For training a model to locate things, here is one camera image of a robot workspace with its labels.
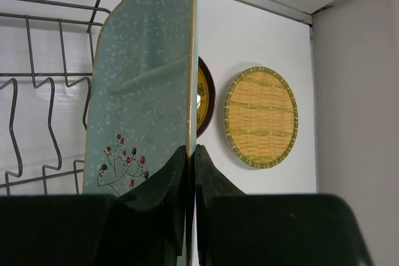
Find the light blue plate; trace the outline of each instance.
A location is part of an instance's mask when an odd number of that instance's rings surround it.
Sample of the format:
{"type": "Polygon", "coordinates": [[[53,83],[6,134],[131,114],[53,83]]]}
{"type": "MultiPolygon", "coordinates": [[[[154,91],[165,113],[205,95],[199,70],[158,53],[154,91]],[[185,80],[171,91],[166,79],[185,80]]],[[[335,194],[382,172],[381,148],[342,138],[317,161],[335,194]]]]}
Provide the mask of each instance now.
{"type": "Polygon", "coordinates": [[[95,54],[86,194],[122,195],[196,144],[196,0],[123,0],[95,54]]]}

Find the green mat border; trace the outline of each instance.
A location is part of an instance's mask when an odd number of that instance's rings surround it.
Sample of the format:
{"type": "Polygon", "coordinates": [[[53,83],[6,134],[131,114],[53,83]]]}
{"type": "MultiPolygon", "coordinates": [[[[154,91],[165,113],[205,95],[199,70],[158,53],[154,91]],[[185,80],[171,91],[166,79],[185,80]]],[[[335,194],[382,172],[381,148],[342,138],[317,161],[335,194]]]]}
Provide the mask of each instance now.
{"type": "Polygon", "coordinates": [[[236,155],[244,161],[246,164],[252,166],[253,168],[258,168],[258,169],[265,169],[265,168],[272,168],[273,166],[278,165],[283,161],[284,159],[287,158],[288,154],[291,152],[292,148],[294,147],[294,143],[298,134],[298,106],[297,102],[295,100],[294,93],[292,92],[290,86],[288,83],[282,78],[280,74],[278,74],[276,71],[269,69],[267,67],[252,67],[249,68],[242,73],[240,73],[235,79],[234,82],[230,85],[229,90],[227,92],[226,96],[226,101],[224,103],[224,115],[223,115],[223,121],[224,121],[224,129],[226,130],[226,136],[229,141],[230,147],[233,149],[233,151],[236,153],[236,155]],[[284,86],[284,88],[287,90],[288,95],[291,99],[292,103],[292,108],[294,110],[294,130],[292,131],[292,136],[291,140],[288,144],[287,149],[283,152],[283,154],[278,157],[277,159],[269,162],[269,163],[257,163],[252,160],[250,160],[247,156],[243,155],[242,152],[239,150],[237,147],[236,143],[233,140],[233,137],[231,135],[231,129],[230,129],[230,124],[228,120],[228,115],[229,115],[229,103],[231,99],[231,95],[233,94],[234,89],[236,88],[237,84],[246,76],[249,74],[255,73],[255,72],[264,72],[270,75],[273,75],[280,83],[284,86]]]}

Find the branch design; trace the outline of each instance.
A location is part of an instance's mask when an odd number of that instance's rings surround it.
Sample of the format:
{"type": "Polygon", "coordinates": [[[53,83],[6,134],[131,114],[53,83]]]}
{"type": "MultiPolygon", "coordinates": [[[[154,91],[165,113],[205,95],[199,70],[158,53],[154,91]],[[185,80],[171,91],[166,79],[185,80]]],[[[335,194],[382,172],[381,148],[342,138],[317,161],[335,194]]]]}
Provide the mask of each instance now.
{"type": "MultiPolygon", "coordinates": [[[[150,175],[150,173],[147,170],[144,170],[145,157],[141,156],[140,160],[136,160],[136,153],[137,153],[136,148],[132,148],[130,154],[127,155],[127,151],[125,149],[125,142],[126,139],[122,137],[121,134],[118,134],[115,149],[112,151],[111,146],[107,146],[104,149],[104,154],[107,157],[108,164],[101,165],[99,169],[99,174],[97,175],[97,186],[100,187],[108,185],[118,194],[118,196],[120,196],[120,194],[115,189],[115,186],[113,186],[113,184],[121,180],[123,177],[125,177],[125,175],[130,176],[132,178],[144,178],[146,180],[150,175]],[[137,168],[135,167],[134,172],[129,172],[129,169],[131,169],[131,166],[133,165],[133,161],[137,162],[137,168]],[[100,178],[102,178],[103,174],[109,169],[109,166],[113,170],[114,178],[109,183],[100,183],[99,181],[100,178]]],[[[135,180],[131,179],[129,189],[130,190],[133,189],[134,185],[135,185],[135,180]]]]}

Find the round bamboo mat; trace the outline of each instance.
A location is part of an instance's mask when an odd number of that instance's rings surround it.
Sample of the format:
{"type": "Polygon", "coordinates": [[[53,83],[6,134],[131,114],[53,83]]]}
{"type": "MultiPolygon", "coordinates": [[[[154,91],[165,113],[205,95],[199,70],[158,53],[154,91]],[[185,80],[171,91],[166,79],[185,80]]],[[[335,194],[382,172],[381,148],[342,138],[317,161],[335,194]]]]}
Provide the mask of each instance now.
{"type": "Polygon", "coordinates": [[[298,109],[277,72],[253,67],[230,86],[224,127],[233,151],[254,168],[271,168],[290,153],[298,132],[298,109]]]}

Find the metal wire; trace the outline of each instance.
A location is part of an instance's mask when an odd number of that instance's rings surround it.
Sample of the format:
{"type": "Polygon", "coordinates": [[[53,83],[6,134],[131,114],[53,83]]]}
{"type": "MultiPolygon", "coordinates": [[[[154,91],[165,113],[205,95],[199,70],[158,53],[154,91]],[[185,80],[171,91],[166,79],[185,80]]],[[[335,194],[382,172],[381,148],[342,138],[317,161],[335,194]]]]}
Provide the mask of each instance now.
{"type": "Polygon", "coordinates": [[[53,110],[54,110],[54,98],[55,98],[55,83],[54,83],[53,77],[63,77],[65,86],[67,88],[73,87],[74,85],[80,84],[82,82],[85,82],[87,84],[86,101],[85,101],[85,106],[84,106],[84,110],[83,110],[83,114],[82,114],[82,123],[86,130],[87,129],[86,116],[87,116],[87,109],[89,106],[90,93],[91,93],[91,81],[90,81],[89,77],[92,75],[92,73],[88,73],[88,72],[70,73],[67,71],[67,60],[65,58],[65,46],[64,46],[64,32],[62,30],[62,25],[64,23],[87,25],[87,33],[89,35],[89,44],[90,44],[90,56],[91,56],[91,61],[93,64],[94,63],[94,46],[93,46],[93,37],[92,37],[92,27],[93,26],[102,26],[101,23],[94,22],[96,13],[101,11],[101,12],[105,12],[105,13],[109,14],[109,13],[111,13],[111,11],[109,9],[107,9],[106,7],[100,7],[101,0],[96,0],[94,6],[86,6],[86,5],[82,5],[82,4],[49,1],[49,0],[12,0],[12,1],[25,1],[25,2],[46,4],[46,5],[50,5],[50,6],[62,6],[62,7],[70,7],[70,8],[74,8],[74,9],[84,9],[84,10],[92,11],[92,15],[91,15],[89,21],[82,21],[82,20],[71,20],[71,19],[63,19],[63,18],[58,19],[58,18],[51,18],[51,17],[45,17],[45,16],[28,16],[28,15],[10,14],[10,13],[6,13],[6,12],[0,12],[0,17],[25,20],[26,32],[27,32],[27,44],[28,44],[28,49],[29,49],[29,61],[30,61],[30,65],[31,65],[30,73],[29,72],[18,72],[18,73],[17,72],[3,72],[3,73],[0,73],[0,77],[11,77],[7,82],[0,85],[0,91],[9,85],[13,86],[12,103],[11,103],[11,111],[10,111],[10,119],[9,119],[9,132],[10,132],[12,145],[14,147],[14,152],[16,154],[17,164],[18,164],[18,172],[16,172],[16,173],[14,173],[12,171],[5,172],[4,176],[5,176],[6,182],[5,182],[5,184],[0,184],[0,189],[6,188],[7,195],[10,196],[11,195],[11,191],[10,191],[11,186],[17,186],[17,185],[21,185],[21,184],[42,181],[44,194],[47,194],[47,192],[48,192],[47,180],[48,179],[59,178],[59,177],[68,176],[68,175],[73,174],[74,179],[75,179],[75,190],[76,190],[76,193],[79,194],[79,184],[78,184],[77,174],[81,173],[83,171],[83,169],[78,169],[77,164],[84,164],[84,160],[75,159],[73,161],[73,170],[72,171],[64,171],[64,172],[60,171],[62,169],[62,153],[58,146],[57,138],[52,129],[52,114],[53,114],[53,110]],[[30,30],[30,21],[31,20],[57,22],[58,23],[59,33],[60,33],[61,53],[62,53],[62,66],[63,66],[64,72],[40,72],[40,73],[35,72],[34,54],[32,51],[32,39],[31,39],[31,30],[30,30]],[[15,118],[15,114],[16,114],[17,93],[18,93],[18,81],[16,78],[19,78],[19,77],[31,77],[32,85],[35,89],[41,88],[45,84],[50,85],[49,111],[47,114],[47,129],[50,133],[51,140],[54,145],[55,152],[57,154],[57,165],[54,166],[54,165],[44,164],[42,166],[42,176],[10,182],[9,176],[13,176],[15,178],[21,178],[22,174],[23,174],[23,169],[24,169],[21,154],[19,152],[19,147],[17,144],[17,140],[14,135],[14,127],[13,127],[14,118],[15,118]],[[38,77],[45,77],[45,79],[40,82],[37,82],[36,79],[38,77]],[[80,78],[75,81],[70,81],[71,77],[80,77],[80,78]],[[46,174],[47,169],[51,169],[51,170],[59,171],[59,172],[55,173],[55,174],[46,174]]]}

